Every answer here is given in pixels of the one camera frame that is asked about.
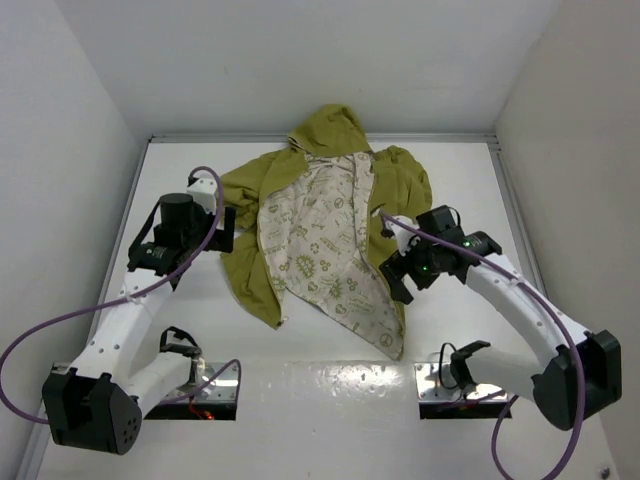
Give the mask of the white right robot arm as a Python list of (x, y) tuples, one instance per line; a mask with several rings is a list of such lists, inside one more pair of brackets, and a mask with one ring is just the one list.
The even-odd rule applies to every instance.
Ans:
[(493, 384), (533, 402), (554, 427), (568, 431), (622, 396), (619, 340), (609, 331), (594, 333), (562, 314), (515, 268), (487, 233), (467, 233), (458, 212), (447, 205), (411, 221), (383, 215), (382, 234), (397, 243), (380, 270), (393, 300), (413, 296), (404, 284), (429, 288), (440, 276), (456, 278), (488, 302), (533, 353), (508, 354), (489, 340), (454, 350), (445, 368), (454, 388)]

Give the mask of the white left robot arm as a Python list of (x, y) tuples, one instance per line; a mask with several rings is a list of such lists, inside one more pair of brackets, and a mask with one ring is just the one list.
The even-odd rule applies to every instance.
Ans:
[(52, 371), (42, 399), (53, 441), (61, 446), (124, 455), (146, 415), (197, 396), (207, 385), (202, 350), (187, 332), (169, 327), (155, 358), (138, 372), (132, 363), (155, 315), (203, 251), (233, 249), (236, 211), (215, 199), (170, 193), (159, 198), (128, 250), (115, 306), (67, 367)]

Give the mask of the olive green hooded jacket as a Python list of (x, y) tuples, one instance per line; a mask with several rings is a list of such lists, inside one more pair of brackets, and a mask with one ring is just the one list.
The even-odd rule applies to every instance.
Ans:
[[(304, 127), (365, 133), (355, 112), (340, 104), (321, 107), (291, 132)], [(240, 230), (222, 262), (250, 314), (278, 328), (285, 297), (293, 294), (386, 357), (403, 356), (404, 308), (392, 300), (379, 267), (396, 248), (381, 234), (381, 216), (414, 219), (432, 205), (429, 176), (409, 151), (289, 140), (222, 182)]]

